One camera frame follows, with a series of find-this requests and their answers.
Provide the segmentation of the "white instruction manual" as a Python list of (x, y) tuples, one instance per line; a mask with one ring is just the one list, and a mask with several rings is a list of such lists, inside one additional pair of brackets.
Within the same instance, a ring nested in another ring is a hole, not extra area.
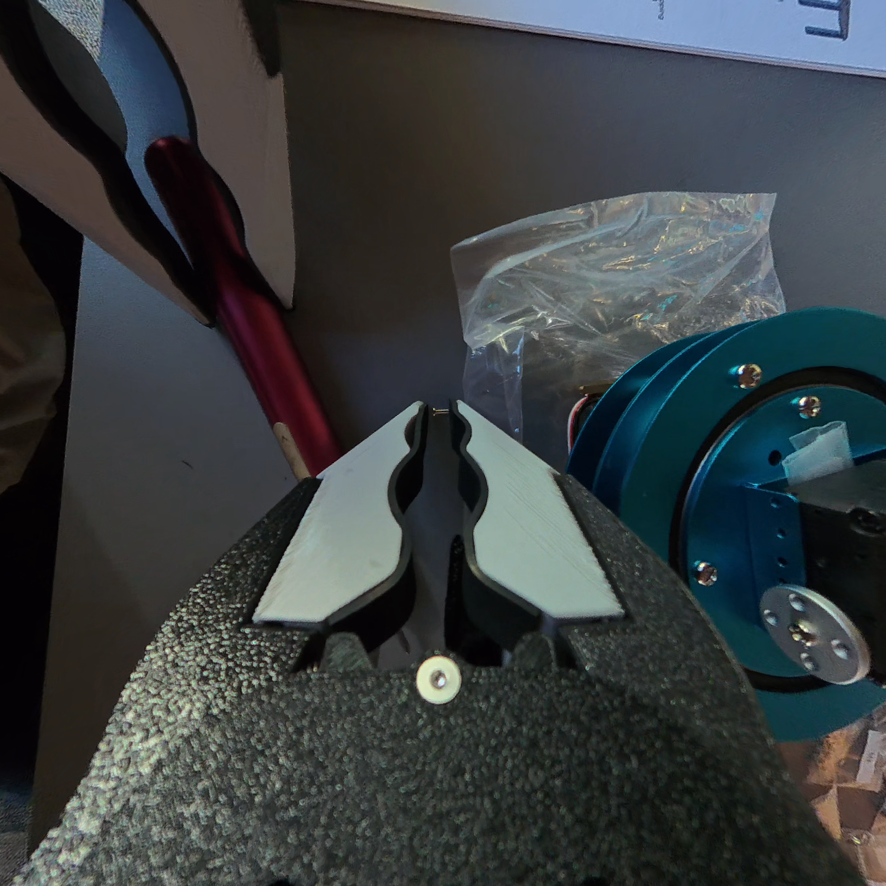
[(884, 76), (883, 1), (528, 1), (515, 21), (719, 58)]

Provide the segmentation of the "blue round turntable base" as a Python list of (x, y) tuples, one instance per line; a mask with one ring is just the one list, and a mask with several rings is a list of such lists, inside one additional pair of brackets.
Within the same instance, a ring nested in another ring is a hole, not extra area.
[[(747, 669), (799, 676), (759, 615), (799, 519), (788, 490), (884, 460), (884, 318), (816, 307), (699, 334), (627, 370), (590, 409), (567, 473), (687, 583)], [(819, 738), (884, 705), (871, 681), (756, 689), (776, 737)]]

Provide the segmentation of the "red electric screwdriver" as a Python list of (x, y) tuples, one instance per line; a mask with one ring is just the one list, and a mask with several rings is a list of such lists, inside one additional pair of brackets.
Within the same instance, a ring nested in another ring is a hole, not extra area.
[(180, 137), (155, 140), (145, 168), (294, 475), (320, 475), (343, 450), (229, 188)]

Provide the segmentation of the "group of small screw bags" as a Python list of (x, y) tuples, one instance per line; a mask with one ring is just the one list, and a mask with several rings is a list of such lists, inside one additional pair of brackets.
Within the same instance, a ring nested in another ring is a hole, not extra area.
[(867, 884), (885, 883), (884, 711), (815, 740), (779, 743), (820, 824)]

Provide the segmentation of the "black servo motor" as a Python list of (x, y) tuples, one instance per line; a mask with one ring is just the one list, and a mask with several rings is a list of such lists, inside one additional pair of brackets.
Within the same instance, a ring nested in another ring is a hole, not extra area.
[(759, 615), (781, 652), (803, 672), (747, 669), (763, 691), (800, 694), (871, 681), (884, 688), (884, 460), (808, 480), (788, 490), (793, 535), (776, 526), (776, 579), (763, 586)]

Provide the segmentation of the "grey desk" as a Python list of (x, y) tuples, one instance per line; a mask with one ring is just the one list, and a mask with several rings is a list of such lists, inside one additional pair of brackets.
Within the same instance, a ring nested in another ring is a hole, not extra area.
[[(449, 251), (641, 192), (771, 192), (789, 309), (884, 313), (884, 80), (355, 8), (279, 12), (287, 322), (351, 447), (461, 394)], [(293, 487), (227, 341), (83, 246), (30, 851), (145, 648)]]

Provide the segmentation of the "large clear plastic bag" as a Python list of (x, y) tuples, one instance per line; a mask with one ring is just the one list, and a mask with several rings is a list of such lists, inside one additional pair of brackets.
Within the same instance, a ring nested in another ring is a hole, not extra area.
[(774, 193), (648, 192), (530, 216), (450, 251), (462, 399), (558, 471), (570, 411), (660, 347), (777, 316)]

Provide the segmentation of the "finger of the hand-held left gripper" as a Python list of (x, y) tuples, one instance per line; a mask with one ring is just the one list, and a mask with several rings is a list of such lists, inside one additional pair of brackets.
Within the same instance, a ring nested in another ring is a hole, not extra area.
[(109, 2), (2, 2), (2, 173), (204, 325), (213, 310), (102, 66)]
[(133, 2), (161, 69), (145, 75), (161, 114), (143, 150), (188, 135), (236, 205), (249, 257), (293, 305), (296, 235), (282, 74), (269, 76), (243, 2)]

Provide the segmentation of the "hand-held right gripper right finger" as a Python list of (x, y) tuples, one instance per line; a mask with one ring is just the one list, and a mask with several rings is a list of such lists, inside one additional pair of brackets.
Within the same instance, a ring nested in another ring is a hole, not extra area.
[(560, 474), (464, 401), (451, 402), (449, 417), (473, 583), (470, 618), (479, 626), (624, 618)]

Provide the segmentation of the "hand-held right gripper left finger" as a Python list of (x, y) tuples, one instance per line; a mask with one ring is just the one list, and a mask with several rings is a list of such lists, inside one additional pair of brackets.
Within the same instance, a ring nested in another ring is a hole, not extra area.
[(333, 462), (253, 613), (256, 625), (400, 630), (415, 606), (404, 514), (424, 478), (428, 408), (417, 401)]

